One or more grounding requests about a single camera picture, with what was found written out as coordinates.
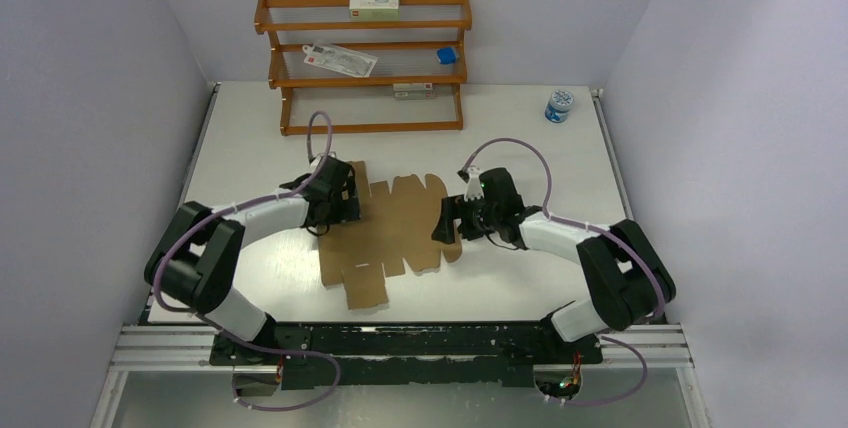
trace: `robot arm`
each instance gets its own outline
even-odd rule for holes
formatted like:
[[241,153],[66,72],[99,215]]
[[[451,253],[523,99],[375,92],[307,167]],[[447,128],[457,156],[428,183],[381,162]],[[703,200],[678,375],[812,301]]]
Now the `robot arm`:
[[[314,160],[312,169],[318,164],[319,159]],[[202,246],[203,252],[197,255],[188,245],[183,246],[163,268],[162,291],[242,340],[276,348],[276,320],[232,286],[239,252],[282,230],[329,226],[360,217],[351,165],[328,158],[301,194],[282,197],[308,175],[272,192],[276,200],[214,220],[199,231],[190,243]],[[164,254],[190,228],[220,208],[197,202],[180,206],[145,267],[145,281],[152,285]]]
[[[621,248],[588,229],[551,221],[538,206],[525,207],[506,169],[480,172],[472,167],[459,174],[468,184],[466,193],[442,199],[433,240],[456,242],[453,223],[458,219],[457,231],[463,239],[497,233],[501,240],[519,249],[544,251],[579,265],[590,298],[571,300],[544,320],[563,340],[576,341],[607,328],[623,330],[657,307],[655,291],[645,274],[638,269],[622,272],[619,262],[632,260]],[[639,225],[623,220],[602,228],[623,240],[645,261],[665,301],[671,301],[676,294],[674,282]]]

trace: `wooden rack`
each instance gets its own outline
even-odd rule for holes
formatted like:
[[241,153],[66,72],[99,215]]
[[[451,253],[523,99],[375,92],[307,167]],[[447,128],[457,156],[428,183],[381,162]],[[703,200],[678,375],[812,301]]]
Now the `wooden rack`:
[[[400,0],[401,19],[398,21],[367,21],[352,22],[340,21],[347,17],[349,0],[259,0],[256,4],[256,15],[253,25],[257,34],[268,34],[271,43],[271,64],[268,68],[268,85],[271,89],[279,88],[283,97],[283,109],[280,117],[280,132],[285,135],[301,135],[306,133],[306,126],[292,126],[291,112],[294,101],[295,88],[338,88],[355,86],[383,86],[394,83],[433,83],[450,85],[456,111],[455,121],[418,122],[418,123],[376,123],[376,124],[352,124],[334,125],[333,130],[338,133],[373,133],[386,131],[432,131],[432,130],[461,130],[463,127],[462,103],[460,86],[468,80],[468,67],[465,62],[465,31],[471,29],[471,4],[468,0]],[[459,7],[459,17],[456,19],[414,19],[414,16],[405,16],[403,7]],[[286,18],[286,15],[275,18],[271,10],[292,8],[336,8],[335,19],[330,21],[303,21],[301,16]],[[344,8],[345,17],[339,16],[339,8]],[[281,43],[278,32],[291,31],[313,31],[313,30],[385,30],[385,29],[412,29],[412,28],[455,28],[456,39],[449,41],[392,41],[392,42],[356,42],[356,43],[329,43],[349,48],[351,50],[370,51],[399,51],[410,52],[417,50],[428,50],[432,52],[432,60],[436,68],[432,71],[437,73],[410,73],[411,67],[401,70],[403,73],[377,74],[367,78],[350,78],[343,75],[321,70],[321,74],[311,76],[292,74],[286,64],[285,53],[302,52],[303,43]],[[436,60],[436,50],[447,46],[454,47],[459,53],[459,60],[454,65],[440,66]],[[377,62],[375,72],[380,67]],[[316,133],[325,133],[326,128],[315,127]]]

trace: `white table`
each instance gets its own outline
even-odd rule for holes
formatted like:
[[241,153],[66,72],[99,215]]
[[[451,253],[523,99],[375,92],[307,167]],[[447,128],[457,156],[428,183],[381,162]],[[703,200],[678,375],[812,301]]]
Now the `white table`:
[[[410,173],[434,173],[449,194],[464,192],[456,171],[468,155],[495,137],[515,137],[536,146],[551,166],[554,194],[551,210],[596,223],[615,223],[624,209],[598,117],[586,87],[568,87],[575,108],[563,124],[543,116],[555,87],[467,85],[462,89],[465,130],[417,133],[336,135],[339,158],[365,160],[371,182]],[[305,122],[315,109],[326,109],[339,122],[391,116],[415,121],[432,116],[421,105],[397,102],[385,93],[359,92],[298,96],[293,120]],[[305,137],[280,136],[279,91],[267,83],[225,82],[221,85],[186,200],[207,205],[229,204],[266,194],[307,169]],[[452,108],[437,113],[449,116]],[[324,137],[315,137],[315,151]],[[525,148],[497,144],[475,164],[482,169],[506,167],[527,205],[541,204],[545,175]],[[442,263],[438,271],[407,273],[386,279],[389,304],[370,310],[347,309],[341,285],[321,284],[315,239],[289,230],[246,248],[240,256],[235,286],[278,321],[498,321],[538,320],[572,299],[588,296],[580,268],[545,254],[498,249],[485,239],[464,242],[462,257]],[[195,321],[155,305],[151,323]]]

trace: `cardboard piece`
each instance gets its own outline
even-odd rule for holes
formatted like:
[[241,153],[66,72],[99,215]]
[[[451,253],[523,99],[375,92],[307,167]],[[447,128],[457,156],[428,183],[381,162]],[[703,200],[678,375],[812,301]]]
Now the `cardboard piece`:
[[318,240],[321,282],[344,284],[351,310],[388,302],[386,280],[406,272],[438,268],[442,254],[448,263],[462,255],[462,245],[444,245],[430,239],[439,220],[441,200],[447,196],[442,180],[433,174],[399,176],[389,182],[369,183],[365,162],[351,162],[356,173],[362,219],[335,225]]

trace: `blue object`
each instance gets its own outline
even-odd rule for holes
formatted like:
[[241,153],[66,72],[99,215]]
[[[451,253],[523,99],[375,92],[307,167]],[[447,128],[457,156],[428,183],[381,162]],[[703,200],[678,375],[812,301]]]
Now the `blue object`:
[[553,123],[562,123],[568,118],[571,105],[574,104],[574,96],[565,90],[554,90],[548,106],[545,107],[545,118]]
[[459,59],[459,53],[457,53],[452,46],[437,50],[436,56],[439,57],[439,63],[443,65],[450,65],[451,63],[456,63],[456,60]]

